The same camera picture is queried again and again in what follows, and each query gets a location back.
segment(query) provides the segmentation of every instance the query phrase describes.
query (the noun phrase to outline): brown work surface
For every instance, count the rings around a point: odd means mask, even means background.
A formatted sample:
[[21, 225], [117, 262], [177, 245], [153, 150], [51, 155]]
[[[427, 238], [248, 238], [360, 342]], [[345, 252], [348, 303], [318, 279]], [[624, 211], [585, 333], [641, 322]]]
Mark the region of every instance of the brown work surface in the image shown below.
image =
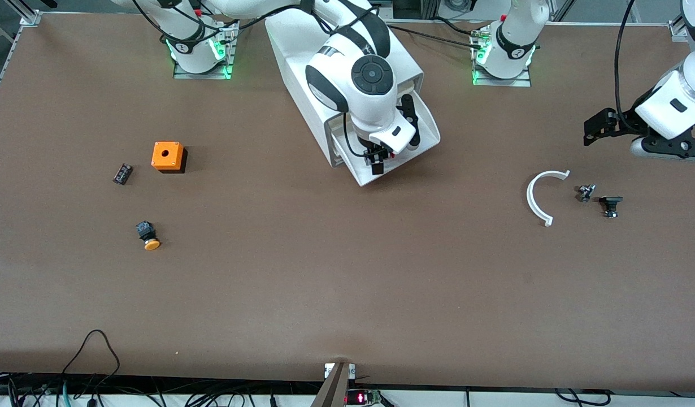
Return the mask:
[[[547, 27], [531, 88], [474, 87], [465, 48], [397, 34], [442, 141], [360, 188], [262, 24], [229, 81], [172, 80], [140, 16], [25, 29], [0, 89], [0, 371], [60, 371], [101, 328], [123, 374], [319, 379], [347, 358], [369, 382], [695, 391], [695, 163], [582, 145], [614, 103], [616, 27]], [[624, 104], [686, 52], [627, 28]], [[185, 175], [149, 165], [169, 140]], [[525, 200], [545, 170], [571, 170], [536, 186], [548, 228]], [[575, 199], [587, 183], [626, 198], [617, 219]], [[94, 338], [73, 371], [112, 363]]]

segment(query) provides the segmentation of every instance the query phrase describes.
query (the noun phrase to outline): black cable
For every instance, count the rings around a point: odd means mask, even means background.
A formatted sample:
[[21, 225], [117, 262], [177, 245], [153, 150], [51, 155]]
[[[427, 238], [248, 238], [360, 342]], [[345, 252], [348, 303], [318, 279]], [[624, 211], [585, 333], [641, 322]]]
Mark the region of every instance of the black cable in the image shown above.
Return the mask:
[[345, 144], [347, 144], [347, 148], [350, 150], [351, 153], [353, 153], [353, 155], [354, 155], [355, 157], [361, 157], [361, 158], [364, 158], [364, 157], [373, 157], [373, 155], [381, 154], [381, 153], [387, 151], [386, 147], [383, 147], [382, 149], [379, 149], [379, 150], [374, 151], [374, 152], [372, 152], [372, 153], [365, 153], [365, 154], [358, 154], [358, 153], [356, 153], [355, 150], [353, 150], [353, 147], [350, 146], [350, 137], [348, 137], [348, 134], [347, 134], [347, 133], [348, 133], [348, 124], [347, 124], [348, 121], [347, 121], [347, 120], [348, 120], [348, 115], [347, 115], [347, 113], [343, 113], [343, 114], [342, 114], [342, 131], [343, 131], [344, 134], [345, 134]]
[[471, 31], [466, 31], [466, 30], [462, 30], [462, 29], [458, 28], [456, 25], [451, 23], [450, 20], [448, 20], [447, 18], [442, 18], [440, 15], [436, 15], [431, 20], [443, 21], [443, 23], [445, 23], [448, 27], [451, 27], [451, 29], [453, 29], [453, 31], [458, 31], [458, 33], [466, 34], [466, 36], [469, 36], [471, 34]]
[[74, 355], [74, 357], [71, 358], [69, 363], [67, 363], [66, 366], [64, 366], [64, 368], [61, 370], [61, 376], [66, 374], [66, 369], [68, 369], [69, 366], [71, 366], [71, 363], [73, 363], [74, 360], [76, 360], [76, 358], [79, 357], [79, 355], [81, 354], [81, 351], [84, 350], [84, 346], [86, 345], [86, 341], [88, 341], [89, 337], [95, 332], [99, 333], [100, 335], [102, 335], [102, 337], [104, 337], [104, 342], [107, 344], [107, 348], [109, 348], [109, 351], [112, 353], [112, 356], [114, 356], [114, 361], [117, 362], [117, 367], [114, 369], [114, 371], [112, 371], [110, 374], [108, 374], [108, 376], [105, 376], [103, 379], [101, 379], [97, 383], [96, 387], [94, 387], [94, 391], [96, 391], [96, 389], [98, 389], [99, 386], [101, 386], [101, 384], [104, 383], [105, 380], [109, 379], [111, 376], [114, 376], [119, 371], [119, 368], [121, 367], [121, 362], [119, 361], [119, 356], [117, 356], [117, 353], [114, 351], [114, 348], [112, 348], [112, 344], [109, 343], [109, 337], [107, 337], [107, 334], [105, 334], [104, 331], [102, 331], [102, 330], [89, 331], [89, 333], [86, 334], [86, 337], [84, 337], [84, 342], [81, 343], [81, 346], [79, 347], [79, 350], [76, 351], [76, 354]]
[[481, 46], [479, 46], [478, 44], [462, 43], [462, 42], [460, 42], [460, 41], [449, 40], [448, 38], [441, 38], [441, 37], [431, 36], [431, 34], [420, 33], [420, 32], [418, 32], [418, 31], [413, 31], [413, 30], [410, 30], [410, 29], [407, 29], [407, 28], [403, 28], [403, 27], [398, 27], [398, 26], [395, 26], [395, 25], [389, 25], [389, 27], [392, 28], [393, 30], [405, 31], [406, 33], [416, 34], [417, 36], [422, 36], [422, 37], [426, 37], [426, 38], [431, 38], [431, 39], [438, 40], [438, 41], [443, 41], [443, 42], [446, 42], [446, 43], [449, 43], [449, 44], [456, 44], [456, 45], [460, 45], [460, 46], [466, 46], [466, 47], [472, 48], [472, 49], [481, 49]]
[[626, 12], [624, 13], [624, 19], [621, 21], [621, 26], [619, 26], [619, 34], [616, 36], [616, 52], [614, 52], [614, 96], [616, 98], [616, 114], [619, 115], [624, 126], [639, 134], [637, 129], [634, 129], [629, 123], [627, 123], [626, 118], [624, 118], [624, 112], [621, 110], [621, 94], [619, 93], [619, 51], [621, 50], [621, 39], [624, 36], [624, 28], [626, 27], [626, 21], [629, 20], [629, 14], [631, 14], [631, 7], [634, 5], [635, 0], [629, 0], [629, 4], [626, 7]]
[[203, 3], [202, 0], [198, 0], [198, 1], [199, 1], [199, 6], [200, 6], [200, 7], [204, 8], [208, 13], [210, 13], [210, 15], [213, 15], [213, 14], [214, 14], [214, 11], [211, 11], [210, 8], [206, 7], [206, 6], [205, 6], [205, 3]]
[[611, 402], [611, 394], [608, 392], [606, 393], [606, 401], [604, 402], [592, 402], [592, 401], [586, 401], [586, 400], [581, 400], [578, 395], [576, 394], [573, 389], [567, 389], [570, 393], [571, 396], [573, 396], [572, 399], [569, 399], [569, 397], [565, 397], [561, 392], [559, 392], [559, 389], [554, 389], [554, 392], [556, 392], [556, 396], [559, 396], [561, 400], [568, 401], [568, 402], [575, 402], [575, 404], [578, 405], [578, 407], [583, 407], [583, 405], [595, 405], [596, 407], [603, 407], [604, 405], [608, 405]]
[[154, 376], [149, 377], [151, 377], [151, 382], [154, 383], [154, 388], [157, 389], [157, 393], [159, 394], [159, 399], [162, 401], [162, 405], [164, 405], [164, 407], [167, 407], [167, 403], [164, 402], [164, 396], [162, 394], [162, 391], [160, 391], [159, 386], [157, 386], [157, 381], [154, 380]]
[[245, 28], [249, 28], [249, 27], [259, 23], [260, 21], [264, 20], [265, 18], [268, 18], [268, 16], [273, 16], [273, 15], [281, 13], [285, 10], [290, 10], [290, 8], [300, 8], [300, 6], [294, 6], [293, 5], [293, 6], [285, 6], [285, 7], [276, 8], [275, 10], [272, 10], [263, 16], [259, 16], [258, 18], [255, 18], [255, 20], [250, 21], [246, 25], [240, 26], [240, 30], [244, 30]]
[[211, 25], [208, 25], [208, 24], [205, 23], [204, 21], [200, 20], [200, 18], [197, 18], [197, 16], [190, 16], [190, 15], [188, 15], [188, 14], [185, 13], [184, 11], [179, 10], [179, 8], [177, 8], [177, 7], [173, 7], [172, 9], [175, 10], [175, 11], [177, 11], [177, 13], [179, 13], [180, 15], [183, 15], [183, 16], [185, 16], [186, 18], [188, 18], [189, 20], [193, 21], [194, 23], [197, 23], [198, 25], [203, 26], [204, 28], [208, 28], [208, 29], [210, 29], [210, 30], [216, 30], [216, 31], [220, 31], [220, 30], [221, 30], [221, 28], [217, 28], [217, 27], [213, 27], [213, 26], [211, 26]]
[[203, 38], [196, 38], [196, 39], [194, 39], [194, 40], [187, 40], [187, 39], [177, 38], [177, 37], [175, 37], [175, 36], [172, 36], [171, 34], [167, 34], [166, 31], [162, 30], [162, 28], [161, 28], [159, 25], [157, 25], [157, 23], [155, 23], [154, 21], [152, 21], [151, 18], [149, 18], [149, 15], [147, 15], [147, 13], [141, 8], [141, 6], [139, 6], [139, 3], [137, 3], [136, 0], [131, 0], [131, 2], [134, 3], [134, 6], [136, 6], [136, 10], [139, 11], [139, 14], [141, 14], [141, 15], [144, 17], [144, 19], [145, 19], [146, 21], [148, 21], [149, 24], [150, 24], [152, 27], [154, 27], [155, 30], [159, 31], [159, 33], [161, 33], [162, 36], [164, 36], [164, 38], [169, 39], [169, 40], [171, 40], [172, 42], [175, 42], [175, 43], [182, 43], [182, 44], [191, 44], [191, 45], [193, 45], [193, 44], [199, 44], [199, 43], [201, 43], [202, 41], [208, 40], [208, 39], [210, 39], [210, 38], [214, 38], [217, 34], [219, 34], [219, 31], [215, 31], [215, 32], [213, 32], [212, 34], [209, 34], [209, 35], [206, 36], [206, 37], [203, 37]]

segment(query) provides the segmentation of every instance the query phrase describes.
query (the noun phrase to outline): orange box with hole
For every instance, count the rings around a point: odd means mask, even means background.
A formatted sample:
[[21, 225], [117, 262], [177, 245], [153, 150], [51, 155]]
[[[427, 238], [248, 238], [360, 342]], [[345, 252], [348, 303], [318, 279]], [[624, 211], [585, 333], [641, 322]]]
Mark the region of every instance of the orange box with hole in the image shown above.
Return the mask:
[[151, 154], [151, 166], [164, 174], [184, 174], [187, 149], [178, 141], [157, 141]]

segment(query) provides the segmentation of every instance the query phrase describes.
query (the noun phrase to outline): white semicircular part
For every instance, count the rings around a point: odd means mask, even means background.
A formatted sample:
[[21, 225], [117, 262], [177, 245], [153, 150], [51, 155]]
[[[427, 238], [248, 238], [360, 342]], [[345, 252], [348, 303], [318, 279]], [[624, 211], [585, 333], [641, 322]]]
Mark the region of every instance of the white semicircular part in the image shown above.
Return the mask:
[[570, 173], [571, 172], [569, 170], [567, 170], [566, 172], [545, 171], [536, 175], [536, 177], [533, 178], [533, 180], [531, 180], [531, 183], [528, 184], [528, 189], [526, 190], [526, 199], [528, 200], [528, 206], [531, 207], [531, 211], [533, 211], [533, 213], [536, 214], [537, 217], [540, 217], [544, 220], [544, 222], [546, 222], [546, 227], [551, 226], [551, 224], [554, 222], [554, 217], [552, 217], [551, 215], [542, 211], [541, 208], [539, 208], [538, 204], [536, 203], [536, 199], [533, 198], [533, 186], [536, 185], [536, 181], [538, 181], [539, 178], [554, 177], [560, 180], [565, 180]]

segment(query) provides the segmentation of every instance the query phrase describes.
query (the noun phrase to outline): small black component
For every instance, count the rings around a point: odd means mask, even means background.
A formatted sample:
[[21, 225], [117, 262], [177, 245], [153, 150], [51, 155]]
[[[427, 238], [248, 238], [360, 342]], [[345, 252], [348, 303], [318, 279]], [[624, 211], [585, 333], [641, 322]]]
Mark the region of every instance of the small black component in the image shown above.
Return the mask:
[[624, 201], [624, 198], [621, 196], [602, 196], [598, 201], [606, 205], [606, 211], [603, 212], [603, 214], [607, 218], [615, 218], [619, 216], [619, 214], [616, 213], [616, 204]]
[[418, 115], [415, 113], [415, 104], [412, 102], [412, 96], [406, 93], [400, 98], [400, 104], [401, 106], [396, 106], [396, 108], [415, 127], [415, 135], [409, 142], [409, 150], [415, 150], [420, 145], [420, 131], [418, 131]]
[[677, 98], [673, 98], [669, 104], [671, 104], [671, 106], [673, 106], [673, 108], [675, 108], [679, 113], [684, 113], [687, 110], [687, 107], [684, 106], [684, 104], [681, 103]]
[[131, 167], [131, 165], [122, 164], [122, 167], [117, 172], [117, 175], [114, 176], [114, 182], [118, 183], [119, 185], [125, 185], [126, 180], [129, 179], [129, 175], [131, 175], [132, 171], [133, 168]]
[[578, 188], [578, 199], [579, 201], [586, 203], [590, 201], [591, 199], [591, 194], [593, 193], [593, 190], [596, 189], [596, 185], [581, 185]]
[[157, 232], [154, 230], [154, 226], [146, 220], [136, 225], [136, 232], [139, 234], [141, 240], [146, 241], [157, 238]]

